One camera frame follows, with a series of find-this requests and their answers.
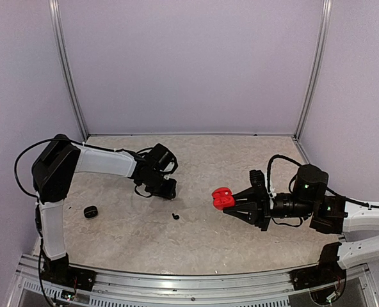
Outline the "red earbud charging case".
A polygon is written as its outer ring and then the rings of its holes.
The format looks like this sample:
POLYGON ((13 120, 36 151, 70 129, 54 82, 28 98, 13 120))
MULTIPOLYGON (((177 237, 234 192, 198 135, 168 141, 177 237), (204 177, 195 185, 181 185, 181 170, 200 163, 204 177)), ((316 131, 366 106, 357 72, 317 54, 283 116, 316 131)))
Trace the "red earbud charging case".
POLYGON ((218 210, 233 207, 236 203, 228 187, 220 187, 212 192, 213 206, 218 210))

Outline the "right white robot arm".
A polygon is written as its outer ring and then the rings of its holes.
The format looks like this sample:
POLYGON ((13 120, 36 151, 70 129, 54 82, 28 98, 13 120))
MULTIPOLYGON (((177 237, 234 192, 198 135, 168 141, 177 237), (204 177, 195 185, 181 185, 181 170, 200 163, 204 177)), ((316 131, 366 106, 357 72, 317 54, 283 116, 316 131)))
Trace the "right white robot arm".
MULTIPOLYGON (((214 207, 261 231, 266 231, 275 218, 298 218, 309 220, 310 228, 327 235, 363 230, 379 233, 379 203, 349 200, 328 192, 328 174, 312 164, 298 168, 289 193, 274 193, 270 174, 261 170, 250 171, 250 184, 236 194, 226 187, 215 190, 214 207)), ((327 244, 312 278, 325 284, 336 275, 337 266, 349 269, 374 260, 379 260, 379 234, 355 242, 327 244)))

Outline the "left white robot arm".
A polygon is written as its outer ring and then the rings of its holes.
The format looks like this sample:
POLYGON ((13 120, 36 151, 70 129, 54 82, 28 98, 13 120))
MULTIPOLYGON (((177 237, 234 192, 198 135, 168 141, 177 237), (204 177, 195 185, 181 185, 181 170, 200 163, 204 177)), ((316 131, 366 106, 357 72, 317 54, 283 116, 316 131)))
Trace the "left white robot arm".
POLYGON ((176 196, 176 156, 164 145, 134 152, 88 145, 58 134, 42 141, 42 153, 31 167, 36 200, 35 223, 40 236, 40 254, 51 263, 49 274, 66 285, 74 279, 74 270, 64 243, 63 207, 76 173, 116 175, 144 186, 145 198, 172 200, 176 196))

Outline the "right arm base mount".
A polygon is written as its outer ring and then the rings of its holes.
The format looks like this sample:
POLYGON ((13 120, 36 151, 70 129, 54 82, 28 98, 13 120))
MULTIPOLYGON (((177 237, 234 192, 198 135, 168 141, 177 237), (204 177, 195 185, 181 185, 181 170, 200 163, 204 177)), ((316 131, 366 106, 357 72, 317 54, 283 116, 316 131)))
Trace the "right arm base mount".
POLYGON ((337 263, 341 242, 327 244, 323 247, 317 264, 303 269, 294 269, 289 275, 294 290, 318 287, 346 278, 346 270, 337 263))

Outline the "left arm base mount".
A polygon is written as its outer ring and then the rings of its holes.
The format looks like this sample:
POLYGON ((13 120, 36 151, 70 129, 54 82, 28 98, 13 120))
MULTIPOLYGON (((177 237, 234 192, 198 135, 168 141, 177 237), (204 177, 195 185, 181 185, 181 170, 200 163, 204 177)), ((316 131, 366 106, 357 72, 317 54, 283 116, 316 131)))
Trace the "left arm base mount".
POLYGON ((64 257, 51 260, 42 251, 41 259, 44 261, 42 280, 76 290, 92 291, 97 273, 90 269, 71 266, 67 253, 64 257))

